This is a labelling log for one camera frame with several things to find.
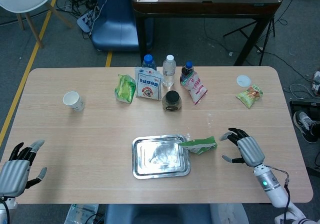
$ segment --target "green snack bag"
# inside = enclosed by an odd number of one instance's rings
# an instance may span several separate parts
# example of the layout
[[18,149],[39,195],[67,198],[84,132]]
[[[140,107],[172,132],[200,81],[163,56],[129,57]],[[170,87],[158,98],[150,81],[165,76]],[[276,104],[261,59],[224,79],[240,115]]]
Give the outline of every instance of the green snack bag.
[[213,136],[206,139],[195,139],[192,141],[179,143],[179,145],[198,155],[210,149],[216,149],[218,146]]
[[117,100],[124,103],[131,103],[136,91],[136,82],[129,75],[119,74],[119,83],[114,93]]
[[252,85],[246,91],[237,94],[236,97],[240,99],[247,108],[251,108],[253,103],[262,98],[263,95],[262,90],[258,86]]

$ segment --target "metal tray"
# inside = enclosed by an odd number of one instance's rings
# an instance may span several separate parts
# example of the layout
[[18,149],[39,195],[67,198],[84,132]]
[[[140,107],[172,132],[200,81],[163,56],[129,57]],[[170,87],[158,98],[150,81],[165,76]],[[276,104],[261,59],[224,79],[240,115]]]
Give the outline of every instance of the metal tray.
[[179,146],[182,135],[140,137],[132,142],[132,172],[138,179],[185,176],[190,172],[189,152]]

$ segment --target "water bottle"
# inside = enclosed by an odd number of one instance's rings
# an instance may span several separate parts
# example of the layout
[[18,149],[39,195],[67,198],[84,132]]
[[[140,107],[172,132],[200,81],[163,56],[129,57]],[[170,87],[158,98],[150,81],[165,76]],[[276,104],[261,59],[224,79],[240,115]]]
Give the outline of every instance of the water bottle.
[[176,62],[175,62],[175,58],[173,55],[169,54],[166,57],[166,60],[163,61],[163,71],[162,71],[162,75],[163,75],[163,81],[162,84],[164,85],[164,87],[170,88],[175,81],[175,70],[176,70]]
[[142,62],[142,67],[143,68],[153,68],[154,70],[157,70],[157,66],[156,66],[154,58],[152,57],[151,54],[147,54],[144,56],[143,62]]
[[194,67],[191,61],[187,61],[185,66],[182,67],[180,83],[182,83],[191,73],[193,73]]

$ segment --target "white chair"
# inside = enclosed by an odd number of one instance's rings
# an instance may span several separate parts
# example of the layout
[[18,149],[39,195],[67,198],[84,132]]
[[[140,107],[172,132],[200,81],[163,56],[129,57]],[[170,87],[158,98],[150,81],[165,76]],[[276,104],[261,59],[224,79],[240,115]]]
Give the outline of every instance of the white chair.
[[61,16],[54,7],[50,5],[50,3],[47,2],[48,0],[0,0],[0,6],[4,9],[16,13],[17,19],[19,21],[20,28],[22,30],[25,29],[24,23],[21,18],[21,14],[24,13],[26,20],[32,30],[32,33],[34,34],[39,47],[43,48],[43,44],[41,42],[41,39],[39,38],[39,34],[37,30],[35,29],[34,23],[32,22],[30,18],[29,12],[40,7],[41,5],[45,5],[49,10],[51,10],[52,13],[54,13],[58,18],[60,18],[63,22],[66,23],[67,26],[72,27],[73,25],[63,16]]

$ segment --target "sneaker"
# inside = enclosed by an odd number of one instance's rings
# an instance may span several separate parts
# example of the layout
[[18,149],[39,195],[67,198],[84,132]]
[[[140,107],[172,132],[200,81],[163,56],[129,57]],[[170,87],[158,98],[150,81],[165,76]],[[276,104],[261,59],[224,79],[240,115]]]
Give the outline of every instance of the sneaker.
[[311,133],[311,128],[316,121],[313,121],[305,112],[297,111],[293,115],[293,122],[308,143],[317,142],[318,137]]

